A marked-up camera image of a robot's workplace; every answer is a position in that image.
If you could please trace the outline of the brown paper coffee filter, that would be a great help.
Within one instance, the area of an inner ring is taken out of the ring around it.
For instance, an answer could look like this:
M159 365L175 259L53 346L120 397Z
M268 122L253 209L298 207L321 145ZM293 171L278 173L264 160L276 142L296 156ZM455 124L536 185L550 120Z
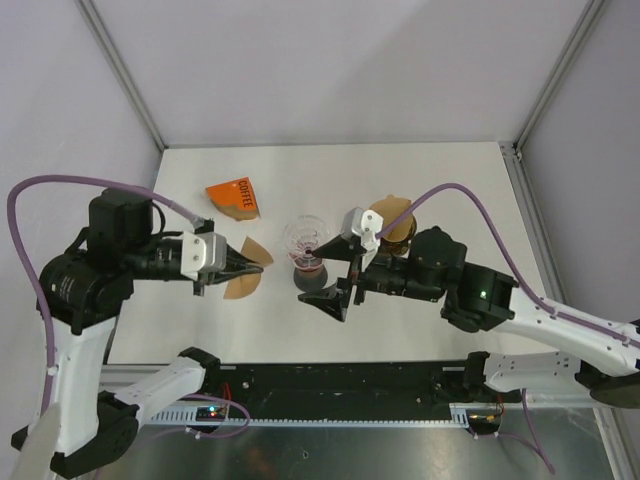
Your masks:
M412 201L403 197L387 195L385 198L370 205L370 209L378 213L383 218L383 229L386 230L399 216L401 216L410 206ZM393 229L386 233L383 238L389 238L390 234L398 227L407 226L415 219L413 215L405 217Z

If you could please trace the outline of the clear glass dripper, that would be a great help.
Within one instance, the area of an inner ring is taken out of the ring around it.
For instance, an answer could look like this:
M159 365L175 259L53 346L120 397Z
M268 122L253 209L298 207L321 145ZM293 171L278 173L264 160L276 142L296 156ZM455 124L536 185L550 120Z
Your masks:
M329 240L329 230L321 218L301 215L286 225L282 240L294 267L301 271L313 271L323 263L322 259L313 255L313 251Z

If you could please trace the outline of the orange coffee filter box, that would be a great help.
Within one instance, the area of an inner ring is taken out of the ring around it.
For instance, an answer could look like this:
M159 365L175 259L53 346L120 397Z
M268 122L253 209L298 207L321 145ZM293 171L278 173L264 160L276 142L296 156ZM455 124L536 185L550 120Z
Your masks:
M257 197L248 177L206 187L205 193L218 211L236 221L255 220L260 216Z

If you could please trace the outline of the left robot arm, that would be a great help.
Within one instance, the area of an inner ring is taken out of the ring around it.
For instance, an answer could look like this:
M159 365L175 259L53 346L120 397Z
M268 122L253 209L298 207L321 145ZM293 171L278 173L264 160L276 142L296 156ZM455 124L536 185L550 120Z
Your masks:
M37 308L52 319L52 400L59 430L46 476L74 479L108 465L130 448L152 417L191 395L207 400L221 387L219 359L199 348L115 392L99 388L116 319L137 280L189 281L205 287L262 267L215 233L207 220L193 232L155 228L160 209L139 194L109 188L89 204L89 223L65 252L42 270Z

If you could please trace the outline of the dark green dripper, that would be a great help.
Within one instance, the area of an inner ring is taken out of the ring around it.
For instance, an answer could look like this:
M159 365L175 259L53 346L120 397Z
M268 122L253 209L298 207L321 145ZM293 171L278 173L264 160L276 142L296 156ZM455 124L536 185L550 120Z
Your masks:
M381 240L381 251L392 256L405 255L417 230L417 221L413 219L407 226L398 227L389 238Z

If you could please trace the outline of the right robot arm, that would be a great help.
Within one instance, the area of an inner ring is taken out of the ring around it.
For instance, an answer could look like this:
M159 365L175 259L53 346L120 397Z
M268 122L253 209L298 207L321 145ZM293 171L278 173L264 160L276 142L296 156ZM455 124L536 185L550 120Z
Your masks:
M473 401L495 391L568 387L608 406L639 406L638 323L586 314L537 295L513 275L470 263L466 246L439 227L415 234L405 256L378 254L369 264L362 248L343 236L314 253L348 262L348 273L298 299L339 322L349 306L379 293L437 303L440 317L465 333L509 333L552 347L547 354L506 358L480 354L481 366L461 376L462 391Z

